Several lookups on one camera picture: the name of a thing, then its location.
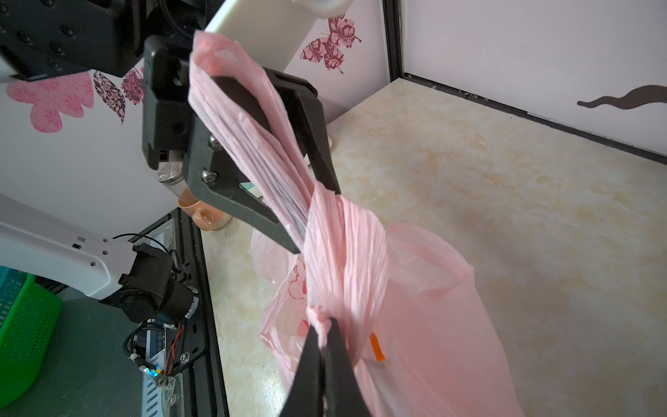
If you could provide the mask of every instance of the pink plastic bag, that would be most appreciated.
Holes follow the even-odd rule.
[[[473,269],[461,255],[416,226],[385,231],[373,213],[310,177],[279,95],[238,43],[197,32],[190,61],[192,108],[302,253],[253,234],[255,268],[278,285],[259,338],[276,357],[285,388],[308,326],[324,348],[335,317],[375,417],[522,416]],[[257,98],[273,134],[220,91],[211,79],[218,75],[235,77]]]

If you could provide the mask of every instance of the black metal frame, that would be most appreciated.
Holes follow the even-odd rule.
[[[229,417],[201,231],[190,217],[177,208],[141,234],[148,234],[172,218],[174,219],[175,247],[183,260],[183,272],[177,279],[199,291],[199,307],[187,321],[186,329],[181,335],[183,338],[182,352],[188,352],[190,357],[187,363],[177,365],[177,372],[183,376],[185,415],[188,417]],[[175,330],[167,332],[166,346],[172,345],[175,336]]]
[[[384,31],[387,39],[389,79],[403,77],[403,51],[401,44],[401,0],[382,0]]]
[[[642,158],[650,159],[651,161],[667,164],[667,156],[660,155],[659,153],[647,151],[646,149],[642,149],[640,147],[634,147],[632,145],[628,145],[627,143],[609,139],[608,137],[596,135],[595,133],[579,130],[576,129],[575,127],[563,125],[553,120],[543,119],[541,117],[528,113],[527,111],[517,109],[516,107],[512,107],[503,103],[498,103],[497,101],[487,99],[477,94],[468,93],[467,91],[459,90],[457,88],[450,87],[449,85],[436,83],[435,81],[431,81],[426,78],[421,78],[418,77],[417,75],[405,73],[403,78],[407,79],[408,81],[412,81],[413,83],[424,85],[426,87],[433,88],[447,94],[455,95],[456,97],[461,97],[466,100],[474,101],[475,103],[485,105],[486,107],[491,107],[492,109],[500,110],[505,113],[509,113],[518,117],[523,117],[524,119],[535,121],[542,125],[553,127],[554,129],[564,131],[566,133],[571,133],[572,135],[577,135],[583,137],[584,139],[588,139],[590,141],[600,143],[602,145],[610,146],[619,149],[621,151],[631,153],[632,155],[637,155]]]
[[[390,81],[393,81],[397,78],[407,79],[408,81],[412,81],[420,85],[425,85],[426,87],[434,88],[438,91],[443,91],[444,93],[452,94],[466,100],[474,101],[475,103],[491,107],[492,109],[510,113],[518,117],[523,117],[524,119],[535,121],[545,126],[553,127],[554,129],[564,131],[566,133],[571,133],[572,135],[577,135],[583,137],[584,139],[588,139],[602,145],[610,146],[621,151],[631,153],[632,155],[637,155],[639,157],[650,159],[651,161],[667,164],[667,156],[665,155],[660,155],[659,153],[628,145],[627,143],[619,142],[608,137],[596,135],[595,133],[576,129],[575,127],[570,127],[556,121],[544,119],[542,117],[532,115],[527,111],[517,109],[516,107],[505,105],[503,103],[498,103],[497,101],[487,99],[475,93],[469,93],[455,87],[450,87],[449,85],[437,83],[430,79],[405,73],[403,69],[403,49],[401,44],[401,1],[402,0],[382,0],[384,10],[384,29],[387,39],[387,57]]]
[[[191,45],[188,33],[205,27],[222,3],[0,0],[0,56],[24,81],[91,68],[122,77],[141,59],[148,35]]]

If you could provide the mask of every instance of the bolt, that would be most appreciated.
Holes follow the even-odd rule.
[[[55,60],[54,57],[50,57],[50,58],[49,58],[49,66],[50,66],[51,68],[55,69],[56,71],[60,71],[60,70],[62,69],[62,67],[60,66],[60,64],[58,63],[58,61]]]
[[[63,47],[60,46],[59,43],[51,42],[51,43],[49,44],[49,46],[51,47],[51,50],[52,50],[53,52],[57,53],[58,55],[60,55],[60,54],[63,53]]]
[[[63,31],[63,33],[65,34],[65,36],[69,36],[69,37],[73,37],[73,36],[74,36],[74,29],[72,29],[71,27],[69,27],[69,26],[67,26],[67,25],[62,25],[62,26],[60,26],[60,30]]]
[[[211,144],[211,147],[214,149],[222,149],[222,145],[220,145],[220,142],[218,142],[215,136],[213,135],[209,136],[209,143]]]
[[[217,172],[210,172],[205,169],[201,172],[201,178],[206,184],[213,184],[217,181]]]
[[[24,31],[18,31],[16,36],[18,36],[21,42],[27,43],[28,45],[33,42],[33,38]]]

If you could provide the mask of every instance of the brown wavy decal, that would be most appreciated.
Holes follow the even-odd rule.
[[[632,90],[623,97],[611,97],[605,95],[593,101],[577,101],[578,105],[588,107],[598,107],[601,104],[613,105],[619,109],[634,109],[649,103],[667,103],[667,87],[662,85],[643,85]]]

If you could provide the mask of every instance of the black cable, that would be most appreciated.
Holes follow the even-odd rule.
[[[121,235],[114,236],[111,239],[122,238],[123,236],[139,236],[141,238],[146,238],[146,239],[152,240],[153,242],[160,245],[160,247],[167,253],[167,255],[171,256],[171,263],[173,265],[173,270],[175,272],[178,272],[178,273],[183,272],[183,261],[181,261],[181,256],[176,251],[176,249],[169,250],[159,240],[153,239],[150,236],[142,235],[141,233],[123,233]]]
[[[173,18],[173,16],[171,15],[171,12],[169,11],[169,6],[167,5],[167,0],[160,0],[159,3],[160,3],[160,9],[162,9],[162,14],[165,15],[165,18],[167,19],[167,22],[169,23],[169,26],[174,28],[180,34],[182,34],[182,35],[184,35],[184,36],[186,36],[190,39],[193,39],[193,34],[192,33],[186,31],[185,29],[180,27],[178,25],[178,23],[176,23],[176,20]]]
[[[157,322],[142,322],[138,325],[138,327],[130,334],[127,335],[125,338],[125,341],[123,342],[123,353],[129,358],[132,354],[137,353],[136,348],[135,348],[135,341],[134,338],[141,332],[143,331],[148,331],[148,330],[155,330],[156,332],[162,333],[163,336],[166,338],[166,333],[164,330],[164,327],[157,323]],[[148,362],[146,358],[138,357],[134,359],[135,363],[140,366],[144,365],[149,369],[154,369],[155,366]]]
[[[152,240],[153,242],[155,242],[155,243],[157,243],[158,245],[160,245],[160,246],[162,247],[162,249],[165,250],[165,253],[166,253],[167,255],[170,254],[170,253],[169,253],[169,250],[167,249],[167,247],[164,246],[159,240],[157,240],[157,239],[153,239],[153,238],[151,238],[150,236],[142,235],[141,233],[123,233],[123,234],[121,234],[121,235],[114,236],[114,237],[111,238],[111,239],[122,238],[123,236],[141,236],[142,238],[150,239],[150,240]]]

